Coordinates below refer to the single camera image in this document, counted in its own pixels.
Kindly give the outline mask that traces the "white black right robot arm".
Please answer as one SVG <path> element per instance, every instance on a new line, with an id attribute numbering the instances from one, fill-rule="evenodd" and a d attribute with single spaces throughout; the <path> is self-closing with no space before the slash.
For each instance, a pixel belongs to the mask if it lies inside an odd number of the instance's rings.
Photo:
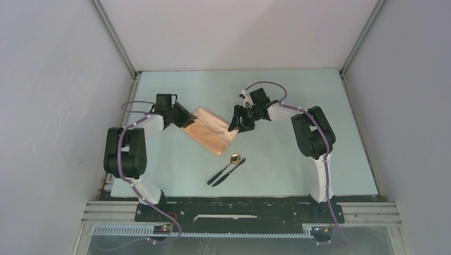
<path id="1" fill-rule="evenodd" d="M 247 132 L 255 129 L 258 120 L 291 124 L 300 152 L 311 158 L 313 173 L 310 196 L 316 203 L 309 208 L 310 217 L 316 222 L 325 221 L 331 214 L 325 203 L 333 197 L 330 174 L 330 155 L 336 136 L 319 106 L 304 110 L 279 100 L 270 100 L 263 88 L 252 92 L 242 90 L 241 105 L 235 105 L 228 131 Z"/>

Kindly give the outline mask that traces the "peach satin napkin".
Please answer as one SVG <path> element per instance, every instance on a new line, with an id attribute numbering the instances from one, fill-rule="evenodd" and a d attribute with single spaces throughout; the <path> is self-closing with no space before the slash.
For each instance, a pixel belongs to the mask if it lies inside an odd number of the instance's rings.
<path id="1" fill-rule="evenodd" d="M 230 123 L 205 107 L 198 107 L 194 122 L 182 130 L 216 156 L 221 156 L 231 145 L 238 130 L 229 131 Z"/>

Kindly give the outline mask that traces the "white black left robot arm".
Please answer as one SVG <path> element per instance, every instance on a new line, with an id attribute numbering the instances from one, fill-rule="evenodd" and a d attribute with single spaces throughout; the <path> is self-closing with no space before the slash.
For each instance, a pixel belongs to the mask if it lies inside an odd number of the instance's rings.
<path id="1" fill-rule="evenodd" d="M 149 204 L 147 213 L 155 221 L 166 219 L 168 207 L 161 203 L 162 189 L 141 176 L 147 168 L 146 139 L 163 131 L 170 125 L 186 128 L 197 117 L 178 103 L 178 96 L 158 93 L 156 102 L 134 100 L 124 103 L 126 113 L 143 114 L 140 119 L 126 126 L 111 127 L 107 131 L 103 159 L 104 171 L 126 182 L 143 204 Z"/>

